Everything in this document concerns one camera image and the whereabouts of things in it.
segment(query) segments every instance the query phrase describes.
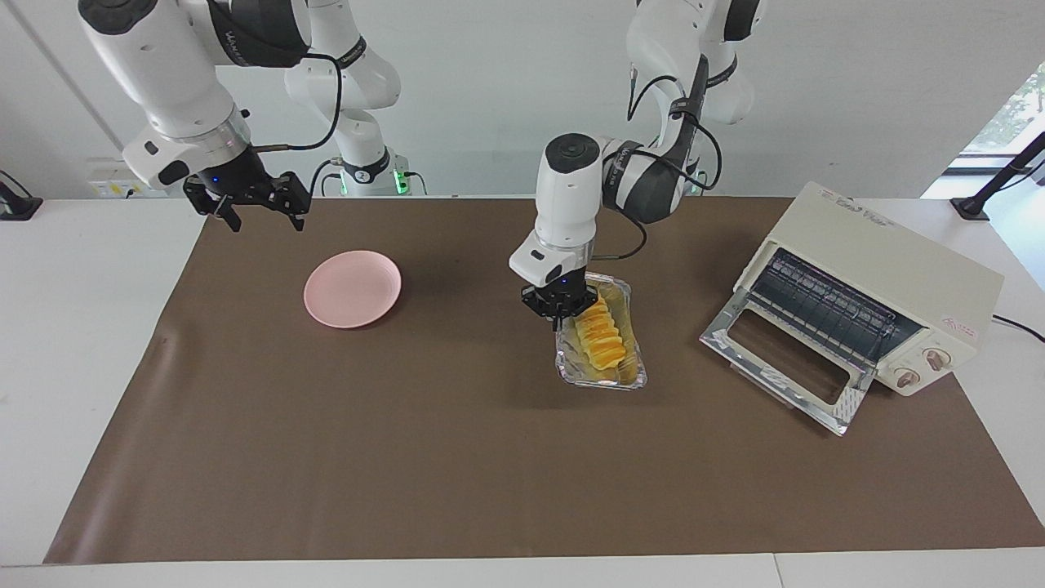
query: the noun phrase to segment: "green light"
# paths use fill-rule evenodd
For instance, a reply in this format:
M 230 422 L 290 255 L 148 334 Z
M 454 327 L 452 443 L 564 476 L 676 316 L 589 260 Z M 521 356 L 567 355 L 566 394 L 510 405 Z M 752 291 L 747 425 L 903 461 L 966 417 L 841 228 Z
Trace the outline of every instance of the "green light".
M 396 189 L 400 194 L 410 191 L 410 182 L 407 181 L 407 177 L 402 173 L 402 171 L 398 169 L 395 170 L 395 183 Z

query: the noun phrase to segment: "bread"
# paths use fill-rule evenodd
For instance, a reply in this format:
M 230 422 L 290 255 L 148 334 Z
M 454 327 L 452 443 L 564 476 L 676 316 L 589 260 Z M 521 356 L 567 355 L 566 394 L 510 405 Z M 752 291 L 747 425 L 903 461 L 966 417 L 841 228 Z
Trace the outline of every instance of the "bread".
M 612 370 L 624 361 L 627 355 L 624 339 L 601 296 L 595 306 L 575 321 L 581 349 L 593 368 L 599 371 Z

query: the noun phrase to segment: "brown mat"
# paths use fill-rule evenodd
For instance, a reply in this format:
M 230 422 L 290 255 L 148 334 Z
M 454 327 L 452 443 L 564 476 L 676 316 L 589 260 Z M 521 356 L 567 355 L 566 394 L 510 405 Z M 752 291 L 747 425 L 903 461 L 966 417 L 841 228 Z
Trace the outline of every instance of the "brown mat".
M 789 203 L 688 201 L 593 265 L 634 288 L 631 394 L 558 379 L 507 266 L 532 202 L 321 201 L 302 234 L 208 220 L 46 562 L 1045 545 L 953 378 L 879 389 L 837 439 L 698 344 Z M 637 238 L 600 228 L 601 252 Z M 305 279 L 361 248 L 404 296 L 372 328 L 321 327 Z

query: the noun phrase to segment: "white table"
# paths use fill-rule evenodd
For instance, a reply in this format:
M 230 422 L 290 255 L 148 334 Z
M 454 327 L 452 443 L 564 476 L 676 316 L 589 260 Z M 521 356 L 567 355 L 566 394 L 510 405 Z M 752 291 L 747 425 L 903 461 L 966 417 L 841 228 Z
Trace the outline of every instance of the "white table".
M 864 201 L 1006 276 L 999 314 L 1045 292 L 990 225 L 939 201 Z M 1045 548 L 411 562 L 37 566 L 145 350 L 202 218 L 182 199 L 51 201 L 0 224 L 0 586 L 1042 586 Z M 1045 520 L 1045 347 L 994 326 L 958 379 Z

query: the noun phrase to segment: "pink plate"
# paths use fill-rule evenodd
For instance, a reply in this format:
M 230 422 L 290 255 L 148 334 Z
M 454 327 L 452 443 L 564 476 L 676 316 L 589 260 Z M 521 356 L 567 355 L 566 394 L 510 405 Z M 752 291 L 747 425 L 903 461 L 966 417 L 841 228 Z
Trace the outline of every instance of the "pink plate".
M 334 329 L 355 329 L 385 316 L 399 299 L 402 276 L 392 259 L 374 251 L 334 255 L 305 283 L 305 309 Z

